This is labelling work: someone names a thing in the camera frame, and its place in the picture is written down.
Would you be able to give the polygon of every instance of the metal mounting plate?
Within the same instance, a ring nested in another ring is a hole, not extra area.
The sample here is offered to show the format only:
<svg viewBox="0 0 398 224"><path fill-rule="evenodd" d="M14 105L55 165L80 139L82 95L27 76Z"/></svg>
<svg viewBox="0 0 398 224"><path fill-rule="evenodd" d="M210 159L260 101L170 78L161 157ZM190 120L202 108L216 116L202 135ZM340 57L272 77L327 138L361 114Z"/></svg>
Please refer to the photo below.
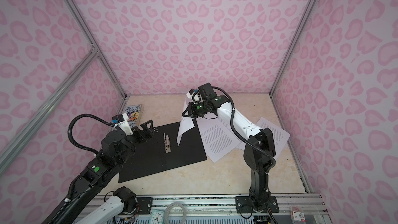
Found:
<svg viewBox="0 0 398 224"><path fill-rule="evenodd" d="M152 208L152 197L137 197L138 204L140 205L140 210L138 214L150 214Z"/></svg>
<svg viewBox="0 0 398 224"><path fill-rule="evenodd" d="M276 201L275 196L271 196L268 202L269 208L273 213L279 213L278 202ZM250 214L252 213L252 209L250 207L249 197L235 197L235 206L236 212L239 214Z"/></svg>

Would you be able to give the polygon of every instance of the sheet of paper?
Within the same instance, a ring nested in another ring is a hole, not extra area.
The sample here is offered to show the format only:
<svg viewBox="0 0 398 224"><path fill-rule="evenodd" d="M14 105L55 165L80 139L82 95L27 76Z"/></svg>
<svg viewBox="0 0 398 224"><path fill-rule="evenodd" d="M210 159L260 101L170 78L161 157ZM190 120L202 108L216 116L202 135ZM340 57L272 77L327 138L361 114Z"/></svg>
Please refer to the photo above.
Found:
<svg viewBox="0 0 398 224"><path fill-rule="evenodd" d="M207 114L206 118L215 117ZM219 120L198 118L197 123L206 154L215 163L239 145L240 140Z"/></svg>
<svg viewBox="0 0 398 224"><path fill-rule="evenodd" d="M206 118L214 118L214 117L216 117L216 116L215 116L213 113L209 113L209 114L207 114L205 117L206 117ZM236 146L236 148L241 149L241 150L244 151L244 150L245 150L246 144L245 144L244 142L242 142L238 137L236 137L236 135L234 134L234 132L232 132L230 122L226 122L226 121L224 121L222 118L216 118L216 120L218 120L218 121L220 122L219 124L222 124L222 125L224 125L225 127L227 127L228 130L232 133L232 135L234 135L234 137L235 137L237 140L239 140L239 143L238 143L238 145Z"/></svg>
<svg viewBox="0 0 398 224"><path fill-rule="evenodd" d="M182 108L181 114L185 111L185 109L187 109L188 102L190 102L190 99L188 97L185 97L184 106ZM195 127L195 125L192 122L192 118L181 117L180 128L178 129L178 135L177 135L178 146L180 146L182 134L184 134L184 132L186 132L189 129L192 129L194 127Z"/></svg>
<svg viewBox="0 0 398 224"><path fill-rule="evenodd" d="M269 128L272 131L272 135L275 143L275 160L278 159L281 154L283 147L285 147L287 140L290 137L290 134L277 126L274 123L269 122L265 118L261 117L260 120L256 124L261 127L261 129Z"/></svg>

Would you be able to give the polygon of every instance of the beige marble table surface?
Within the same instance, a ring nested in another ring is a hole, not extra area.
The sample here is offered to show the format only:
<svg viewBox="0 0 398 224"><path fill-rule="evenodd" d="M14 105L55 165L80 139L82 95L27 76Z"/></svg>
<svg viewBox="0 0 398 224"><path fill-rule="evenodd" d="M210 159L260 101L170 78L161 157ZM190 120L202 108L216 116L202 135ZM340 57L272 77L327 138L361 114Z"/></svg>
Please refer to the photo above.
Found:
<svg viewBox="0 0 398 224"><path fill-rule="evenodd" d="M140 123L153 120L161 126L181 120L184 95L133 95L127 105L141 104ZM235 107L250 121L256 123L264 117L279 125L278 117L268 94L232 94ZM243 159L243 151L235 148L216 163L206 161L167 170L165 172L118 183L116 175L101 194L126 186L137 195L201 195L247 193L250 168ZM270 171L271 193L304 193L299 173L288 145Z"/></svg>

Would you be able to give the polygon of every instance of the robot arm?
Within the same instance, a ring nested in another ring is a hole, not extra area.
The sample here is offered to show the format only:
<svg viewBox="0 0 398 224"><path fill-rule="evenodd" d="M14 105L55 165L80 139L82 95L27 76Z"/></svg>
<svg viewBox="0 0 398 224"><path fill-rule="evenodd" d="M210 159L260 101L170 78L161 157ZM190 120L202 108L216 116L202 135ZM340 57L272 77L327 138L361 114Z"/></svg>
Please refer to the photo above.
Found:
<svg viewBox="0 0 398 224"><path fill-rule="evenodd" d="M231 129L243 142L246 143L244 159L251 168L250 201L255 211L267 208L270 192L268 190L269 170L275 165L275 144L270 129L261 129L253 124L238 110L234 109L229 95L217 95L210 83L189 92L190 102L184 111L184 117L204 117L212 112L224 121L231 123Z"/></svg>
<svg viewBox="0 0 398 224"><path fill-rule="evenodd" d="M123 186L117 189L104 204L76 224L103 224L121 212L124 214L137 213L139 207L135 196L134 192Z"/></svg>
<svg viewBox="0 0 398 224"><path fill-rule="evenodd" d="M82 115L77 116L71 123L75 123L75 120L81 117ZM115 127L118 123L125 122L125 118L122 114L113 117L113 120L115 119L117 120L113 123L116 124ZM102 188L104 188L111 179L121 171L125 162L135 152L134 144L145 142L147 139L152 137L152 120L145 122L140 126L142 127L142 130L138 127L130 129L127 124L127 131L118 129L107 134L107 136L101 141L102 149L98 152L97 156L88 163L80 175L72 180L67 196L45 219L43 224L70 224L74 222L76 217L92 200L92 198L94 198Z"/></svg>

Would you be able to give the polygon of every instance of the clock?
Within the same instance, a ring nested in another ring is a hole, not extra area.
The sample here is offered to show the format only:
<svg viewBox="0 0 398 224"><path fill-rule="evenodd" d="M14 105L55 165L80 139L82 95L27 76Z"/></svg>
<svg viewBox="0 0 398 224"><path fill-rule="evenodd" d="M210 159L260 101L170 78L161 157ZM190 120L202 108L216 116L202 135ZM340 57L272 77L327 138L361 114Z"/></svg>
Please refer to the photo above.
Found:
<svg viewBox="0 0 398 224"><path fill-rule="evenodd" d="M164 212L152 209L149 224L163 224Z"/></svg>

